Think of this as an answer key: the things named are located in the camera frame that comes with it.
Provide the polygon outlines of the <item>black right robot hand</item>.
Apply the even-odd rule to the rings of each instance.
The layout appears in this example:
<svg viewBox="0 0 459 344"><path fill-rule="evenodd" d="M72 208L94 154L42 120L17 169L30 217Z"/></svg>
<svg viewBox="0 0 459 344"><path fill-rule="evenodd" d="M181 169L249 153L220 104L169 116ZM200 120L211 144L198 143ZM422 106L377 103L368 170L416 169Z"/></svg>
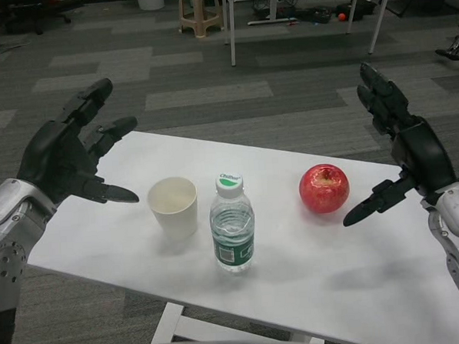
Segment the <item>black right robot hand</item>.
<svg viewBox="0 0 459 344"><path fill-rule="evenodd" d="M372 115L378 133L389 135L391 157L401 172L396 182L384 180L376 185L369 198L346 215L346 227L391 209L412 189L426 197L457 181L440 139L429 122L409 112L408 99L396 84L366 62L360 65L360 77L363 83L357 88L358 98Z"/></svg>

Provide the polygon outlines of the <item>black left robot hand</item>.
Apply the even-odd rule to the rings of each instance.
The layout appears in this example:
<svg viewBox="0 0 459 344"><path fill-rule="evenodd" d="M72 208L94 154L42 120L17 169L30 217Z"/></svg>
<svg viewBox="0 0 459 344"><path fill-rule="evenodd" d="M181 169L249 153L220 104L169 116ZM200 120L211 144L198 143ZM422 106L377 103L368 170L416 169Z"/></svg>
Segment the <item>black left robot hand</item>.
<svg viewBox="0 0 459 344"><path fill-rule="evenodd" d="M137 126L133 116L98 126L85 139L81 130L90 124L113 90L103 78L73 95L56 119L46 122L24 151L16 178L33 184L56 205L70 195L93 202L135 203L128 189L107 185L96 175L101 157Z"/></svg>

